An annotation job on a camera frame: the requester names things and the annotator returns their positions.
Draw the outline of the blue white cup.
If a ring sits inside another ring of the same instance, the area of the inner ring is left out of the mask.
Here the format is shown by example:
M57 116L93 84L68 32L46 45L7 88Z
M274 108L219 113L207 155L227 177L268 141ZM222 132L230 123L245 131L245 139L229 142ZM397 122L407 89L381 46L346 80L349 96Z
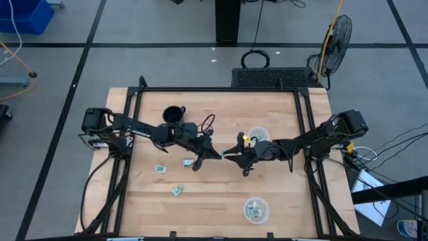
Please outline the blue white cup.
M419 220L399 220L397 222L397 230L400 235L406 238L418 237Z

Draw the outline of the black object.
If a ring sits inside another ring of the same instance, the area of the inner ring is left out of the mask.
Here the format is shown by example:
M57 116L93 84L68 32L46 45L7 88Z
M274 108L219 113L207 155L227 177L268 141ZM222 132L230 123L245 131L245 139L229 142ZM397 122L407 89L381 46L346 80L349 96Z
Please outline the black object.
M9 106L0 104L0 121L10 121L13 118Z

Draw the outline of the black computer case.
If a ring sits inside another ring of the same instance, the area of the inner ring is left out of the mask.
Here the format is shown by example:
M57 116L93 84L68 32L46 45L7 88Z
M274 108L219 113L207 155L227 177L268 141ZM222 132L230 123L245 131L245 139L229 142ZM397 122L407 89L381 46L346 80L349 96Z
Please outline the black computer case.
M300 88L317 87L310 67L299 68L234 68L234 88Z

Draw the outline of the grey metal bar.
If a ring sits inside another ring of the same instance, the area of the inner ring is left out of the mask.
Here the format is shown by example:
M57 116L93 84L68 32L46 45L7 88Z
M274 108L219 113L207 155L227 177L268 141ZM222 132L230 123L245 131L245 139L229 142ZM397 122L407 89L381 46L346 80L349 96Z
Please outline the grey metal bar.
M0 77L0 86L21 86L27 87L30 81L27 78L18 77Z

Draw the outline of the black beam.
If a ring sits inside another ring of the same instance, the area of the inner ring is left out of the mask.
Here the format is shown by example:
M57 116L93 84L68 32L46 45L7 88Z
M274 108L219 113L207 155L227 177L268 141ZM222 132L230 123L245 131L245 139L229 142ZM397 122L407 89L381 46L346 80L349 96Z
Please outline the black beam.
M352 193L352 201L354 204L364 204L393 200L421 195L424 191L428 191L428 176L354 192Z

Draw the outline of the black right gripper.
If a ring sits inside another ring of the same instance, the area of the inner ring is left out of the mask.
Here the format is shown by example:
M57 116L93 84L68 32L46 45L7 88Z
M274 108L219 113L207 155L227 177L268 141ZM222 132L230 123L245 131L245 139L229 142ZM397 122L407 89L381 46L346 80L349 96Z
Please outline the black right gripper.
M269 141L257 142L253 147L245 146L243 140L244 133L240 132L237 136L237 150L228 149L223 152L225 159L233 161L242 168L243 176L248 176L253 170L252 166L260 160L270 160L269 150L273 147L273 143Z

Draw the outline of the white booklet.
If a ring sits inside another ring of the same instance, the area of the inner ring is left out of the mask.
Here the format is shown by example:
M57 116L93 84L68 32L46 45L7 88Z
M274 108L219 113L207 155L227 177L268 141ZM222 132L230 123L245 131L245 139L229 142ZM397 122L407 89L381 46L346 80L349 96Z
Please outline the white booklet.
M365 170L361 170L359 171L356 181L352 186L351 193L364 191L371 189L372 187L380 186L383 186L383 183L381 183L378 179L374 178L371 174L367 173ZM354 209L359 214L362 214L364 217L374 222L376 225L382 226L384 220L386 219L386 214L388 212L390 204L390 200L370 202L365 204L354 204Z

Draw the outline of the black column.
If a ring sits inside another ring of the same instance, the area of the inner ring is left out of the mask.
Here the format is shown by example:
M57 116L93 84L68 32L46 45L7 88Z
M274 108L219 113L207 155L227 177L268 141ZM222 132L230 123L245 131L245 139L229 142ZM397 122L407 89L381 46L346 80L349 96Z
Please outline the black column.
M217 42L236 44L239 34L241 0L215 0Z

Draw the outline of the black aluminium table frame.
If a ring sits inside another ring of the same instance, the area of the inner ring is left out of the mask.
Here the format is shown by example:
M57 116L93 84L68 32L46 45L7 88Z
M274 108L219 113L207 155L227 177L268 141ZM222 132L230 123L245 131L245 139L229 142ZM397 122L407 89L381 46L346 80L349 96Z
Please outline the black aluminium table frame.
M323 88L311 88L307 95L232 88L147 88L141 97L124 88L109 91L108 108L122 112L126 103L131 114L152 125L158 125L163 110L172 105L184 106L185 119L195 123L214 114L217 151L234 146L237 134L254 126L265 127L273 139L291 139L332 114ZM102 209L112 169L117 167L128 168L130 174L123 196L112 206L108 231L121 236L165 237L176 232L180 238L264 238L268 234L313 238L319 232L329 233L330 216L310 191L303 154L294 158L292 170L286 162L261 162L247 177L226 159L206 160L199 171L193 171L183 166L183 159L190 156L176 146L159 151L143 137L136 138L130 161L114 161L107 149L97 150L84 222L77 223L76 230L89 226ZM156 172L155 165L167 167L167 172ZM178 185L184 186L183 192L174 196L171 191ZM264 199L270 207L264 224L251 224L244 216L243 206L251 197Z

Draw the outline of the blue plastic bin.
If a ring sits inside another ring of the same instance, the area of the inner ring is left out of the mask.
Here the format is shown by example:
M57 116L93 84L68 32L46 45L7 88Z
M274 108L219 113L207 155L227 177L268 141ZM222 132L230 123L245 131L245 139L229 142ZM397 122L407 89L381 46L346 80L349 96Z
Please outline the blue plastic bin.
M15 32L11 14L19 33L41 35L54 10L46 0L0 0L0 32Z

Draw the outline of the dark blue mug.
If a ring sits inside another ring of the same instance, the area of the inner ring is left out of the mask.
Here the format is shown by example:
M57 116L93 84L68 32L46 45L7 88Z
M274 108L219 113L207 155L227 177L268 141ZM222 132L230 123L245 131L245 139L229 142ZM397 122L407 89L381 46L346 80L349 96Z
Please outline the dark blue mug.
M185 112L184 106L169 106L163 111L163 120L168 124L181 125Z

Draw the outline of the clear plastic bowl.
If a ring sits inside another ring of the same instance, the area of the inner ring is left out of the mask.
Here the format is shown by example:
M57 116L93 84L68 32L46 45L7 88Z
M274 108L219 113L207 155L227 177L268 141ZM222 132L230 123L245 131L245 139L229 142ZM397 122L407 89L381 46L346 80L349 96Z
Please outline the clear plastic bowl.
M249 218L246 214L246 206L248 206L248 205L253 206L253 208L262 209L263 210L263 217L257 218L257 219ZM268 220L268 218L270 216L270 207L264 199L262 199L260 197L251 197L244 204L243 213L244 213L244 216L248 222L250 222L251 224L255 224L255 225L261 225L261 224L264 224Z
M247 136L251 139L255 137L257 141L269 141L270 140L270 133L269 131L261 126L254 126L251 127L250 130L247 133Z

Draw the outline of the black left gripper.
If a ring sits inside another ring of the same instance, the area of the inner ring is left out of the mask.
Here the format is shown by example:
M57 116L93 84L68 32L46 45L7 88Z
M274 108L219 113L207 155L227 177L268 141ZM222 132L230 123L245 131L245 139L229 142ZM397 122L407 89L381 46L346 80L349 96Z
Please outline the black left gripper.
M184 123L177 127L177 145L197 156L192 166L193 171L200 170L205 159L222 159L221 154L213 147L212 134L211 127L201 131L195 123Z

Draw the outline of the black floor fan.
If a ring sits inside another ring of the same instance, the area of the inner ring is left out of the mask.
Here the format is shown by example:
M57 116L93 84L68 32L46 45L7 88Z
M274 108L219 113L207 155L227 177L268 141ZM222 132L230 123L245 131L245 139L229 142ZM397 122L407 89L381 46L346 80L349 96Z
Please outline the black floor fan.
M322 50L318 54L313 54L307 58L306 66L310 66L310 62L314 61L312 78L319 87L321 78L327 78L327 90L330 90L330 77L340 67L346 51L349 46L350 37L352 35L352 20L347 15L337 17L332 31L326 34L323 44L326 44L324 56Z

